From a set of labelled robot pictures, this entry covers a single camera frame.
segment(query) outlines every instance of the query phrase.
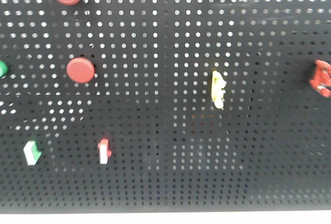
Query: red toy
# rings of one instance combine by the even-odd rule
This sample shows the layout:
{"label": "red toy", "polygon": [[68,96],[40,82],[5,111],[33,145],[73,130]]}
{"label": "red toy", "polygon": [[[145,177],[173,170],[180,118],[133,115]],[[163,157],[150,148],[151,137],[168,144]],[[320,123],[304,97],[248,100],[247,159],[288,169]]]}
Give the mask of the red toy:
{"label": "red toy", "polygon": [[331,91],[326,88],[331,86],[331,65],[325,61],[316,60],[316,71],[310,85],[316,89],[322,96],[330,97]]}
{"label": "red toy", "polygon": [[113,154],[113,152],[109,150],[109,141],[107,139],[102,139],[98,144],[98,148],[100,164],[106,165],[108,163],[108,158]]}
{"label": "red toy", "polygon": [[94,77],[95,69],[91,61],[76,57],[67,66],[67,74],[76,83],[88,83]]}

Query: white background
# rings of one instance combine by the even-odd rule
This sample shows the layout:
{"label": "white background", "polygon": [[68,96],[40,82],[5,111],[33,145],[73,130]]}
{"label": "white background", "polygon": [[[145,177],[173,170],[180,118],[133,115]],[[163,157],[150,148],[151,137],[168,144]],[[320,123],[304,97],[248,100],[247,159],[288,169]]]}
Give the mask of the white background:
{"label": "white background", "polygon": [[222,212],[156,214],[0,215],[0,223],[33,224],[305,224],[330,223],[331,211]]}

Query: pegboard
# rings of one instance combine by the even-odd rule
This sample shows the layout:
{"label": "pegboard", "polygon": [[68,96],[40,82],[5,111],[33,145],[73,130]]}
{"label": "pegboard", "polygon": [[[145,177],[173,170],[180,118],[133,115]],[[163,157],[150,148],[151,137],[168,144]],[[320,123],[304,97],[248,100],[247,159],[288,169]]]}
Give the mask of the pegboard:
{"label": "pegboard", "polygon": [[[309,85],[329,2],[0,0],[0,212],[330,209],[330,102]],[[66,74],[78,56],[89,83]]]}

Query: green object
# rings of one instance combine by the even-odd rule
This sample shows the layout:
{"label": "green object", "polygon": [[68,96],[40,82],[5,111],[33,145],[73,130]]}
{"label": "green object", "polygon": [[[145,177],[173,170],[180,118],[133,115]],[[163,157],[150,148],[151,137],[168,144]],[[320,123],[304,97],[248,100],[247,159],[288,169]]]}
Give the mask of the green object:
{"label": "green object", "polygon": [[8,72],[8,66],[5,62],[0,60],[0,77],[3,77]]}
{"label": "green object", "polygon": [[38,161],[38,159],[41,156],[41,152],[38,150],[37,143],[36,143],[36,141],[29,141],[29,142],[34,143],[33,146],[31,147],[31,151],[32,151],[33,158],[35,159],[35,161]]}
{"label": "green object", "polygon": [[27,164],[29,166],[34,166],[42,153],[38,150],[36,141],[28,141],[23,150]]}

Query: black pegboard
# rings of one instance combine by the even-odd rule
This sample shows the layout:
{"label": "black pegboard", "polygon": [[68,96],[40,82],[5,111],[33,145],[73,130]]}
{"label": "black pegboard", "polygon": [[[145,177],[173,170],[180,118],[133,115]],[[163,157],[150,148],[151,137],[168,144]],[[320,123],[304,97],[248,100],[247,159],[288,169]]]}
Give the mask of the black pegboard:
{"label": "black pegboard", "polygon": [[[330,209],[330,102],[308,83],[329,2],[1,0],[0,212]],[[81,55],[97,74],[78,85]]]}

